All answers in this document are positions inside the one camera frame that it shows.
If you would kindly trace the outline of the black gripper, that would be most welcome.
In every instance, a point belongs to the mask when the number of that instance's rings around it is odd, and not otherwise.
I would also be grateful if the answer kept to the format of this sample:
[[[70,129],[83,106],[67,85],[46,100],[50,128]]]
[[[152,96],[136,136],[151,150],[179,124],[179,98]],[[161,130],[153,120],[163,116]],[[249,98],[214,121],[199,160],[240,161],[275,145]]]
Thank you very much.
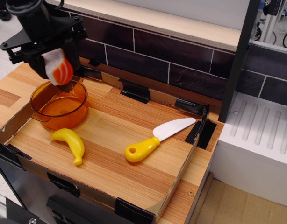
[[[62,48],[76,71],[80,67],[77,43],[87,37],[81,16],[63,16],[55,9],[8,9],[22,26],[17,34],[5,40],[0,49],[6,51],[13,64],[28,63],[43,79],[46,74],[42,54]]]

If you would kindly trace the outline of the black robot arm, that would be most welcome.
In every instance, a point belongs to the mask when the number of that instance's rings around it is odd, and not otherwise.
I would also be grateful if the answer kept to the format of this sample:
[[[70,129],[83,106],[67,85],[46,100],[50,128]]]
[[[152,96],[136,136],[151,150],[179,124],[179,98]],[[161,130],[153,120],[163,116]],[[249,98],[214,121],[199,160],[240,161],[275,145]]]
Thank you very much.
[[[22,30],[3,42],[0,48],[12,64],[28,63],[42,78],[47,79],[43,54],[61,48],[76,71],[80,67],[76,43],[87,37],[81,16],[60,17],[64,4],[50,6],[44,0],[8,0],[6,8],[17,17]]]

